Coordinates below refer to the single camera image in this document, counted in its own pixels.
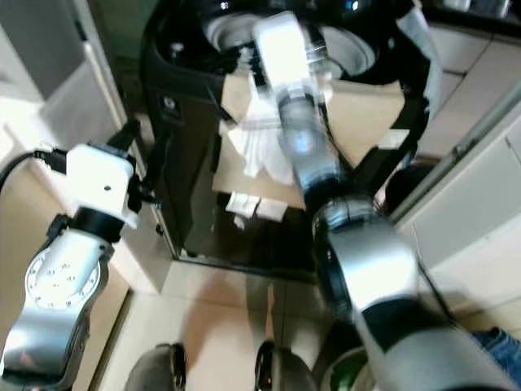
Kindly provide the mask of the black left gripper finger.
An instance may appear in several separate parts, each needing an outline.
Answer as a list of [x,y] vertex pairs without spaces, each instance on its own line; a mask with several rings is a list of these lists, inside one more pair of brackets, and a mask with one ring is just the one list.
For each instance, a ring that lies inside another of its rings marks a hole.
[[138,119],[129,119],[120,127],[120,155],[130,156],[131,146],[140,138],[141,123]]

